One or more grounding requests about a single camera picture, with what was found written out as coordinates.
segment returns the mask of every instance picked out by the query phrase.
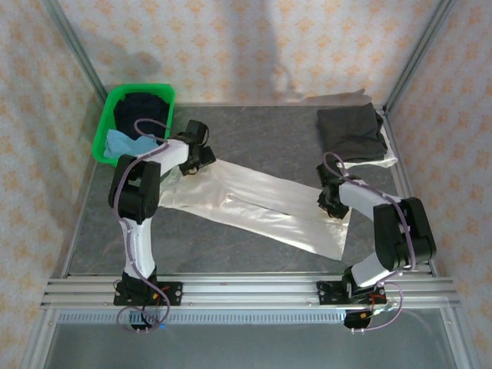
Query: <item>dark clothing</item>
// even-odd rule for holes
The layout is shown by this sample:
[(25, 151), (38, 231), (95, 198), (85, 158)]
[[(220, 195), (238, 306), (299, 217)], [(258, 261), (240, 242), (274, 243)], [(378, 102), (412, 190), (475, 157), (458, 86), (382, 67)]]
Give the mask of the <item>dark clothing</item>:
[[(137, 119), (150, 118), (166, 124), (168, 121), (169, 104), (164, 100), (147, 92), (132, 92), (125, 95), (124, 100), (118, 101), (115, 106), (116, 129), (126, 134), (132, 140), (140, 137), (133, 124)], [(141, 131), (148, 135), (164, 138), (165, 128), (150, 121), (138, 124)]]
[(317, 118), (324, 151), (357, 163), (384, 158), (383, 118), (372, 104), (318, 110)]

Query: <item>folded gray shirt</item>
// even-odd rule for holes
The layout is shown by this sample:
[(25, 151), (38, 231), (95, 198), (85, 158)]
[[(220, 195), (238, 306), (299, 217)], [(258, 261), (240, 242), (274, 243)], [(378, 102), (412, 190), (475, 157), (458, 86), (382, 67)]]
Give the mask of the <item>folded gray shirt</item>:
[(381, 134), (383, 118), (370, 103), (317, 111), (318, 129), (324, 151), (344, 161), (360, 163), (382, 160), (387, 146)]

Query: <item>white cloth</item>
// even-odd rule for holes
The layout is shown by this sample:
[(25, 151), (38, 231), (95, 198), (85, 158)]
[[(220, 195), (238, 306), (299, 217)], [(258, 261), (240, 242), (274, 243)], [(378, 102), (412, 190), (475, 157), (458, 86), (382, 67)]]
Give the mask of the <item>white cloth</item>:
[(374, 160), (374, 161), (363, 161), (361, 163), (350, 163), (349, 161), (345, 161), (345, 168), (349, 169), (350, 167), (354, 167), (356, 165), (378, 165), (383, 168), (389, 168), (391, 165), (395, 165), (398, 161), (397, 157), (394, 156), (393, 148), (391, 148), (390, 140), (388, 140), (386, 131), (384, 127), (381, 127), (381, 134), (386, 141), (387, 151), (384, 154), (384, 158), (382, 160)]
[(341, 260), (350, 212), (330, 218), (317, 206), (320, 189), (217, 160), (196, 175), (175, 168), (161, 185), (159, 205), (262, 234)]

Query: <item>light blue cloth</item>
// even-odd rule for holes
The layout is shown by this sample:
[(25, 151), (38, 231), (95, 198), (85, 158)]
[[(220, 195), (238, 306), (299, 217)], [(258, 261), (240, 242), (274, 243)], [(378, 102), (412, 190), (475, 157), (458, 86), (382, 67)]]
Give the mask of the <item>light blue cloth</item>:
[(105, 158), (107, 159), (117, 159), (124, 154), (138, 156), (158, 147), (157, 142), (152, 138), (141, 136), (132, 140), (115, 129), (108, 131), (105, 146)]

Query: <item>plastic laundry basket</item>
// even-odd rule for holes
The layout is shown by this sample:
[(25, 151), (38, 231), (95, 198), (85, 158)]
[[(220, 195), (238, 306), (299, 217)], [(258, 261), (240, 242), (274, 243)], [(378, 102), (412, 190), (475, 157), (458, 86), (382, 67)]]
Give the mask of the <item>plastic laundry basket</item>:
[[(121, 85), (112, 90), (106, 99), (105, 107), (99, 120), (98, 130), (95, 133), (94, 142), (92, 142), (92, 156), (95, 160), (104, 164), (111, 164), (113, 167), (118, 163), (118, 159), (105, 158), (105, 143), (108, 136), (108, 130), (116, 129), (115, 116), (113, 111), (118, 101), (125, 98), (129, 92), (148, 92), (154, 94), (169, 104), (168, 120), (165, 123), (171, 127), (172, 112), (175, 108), (175, 90), (170, 85), (158, 83), (142, 83), (133, 85)], [(167, 130), (164, 138), (168, 138), (170, 131)]]

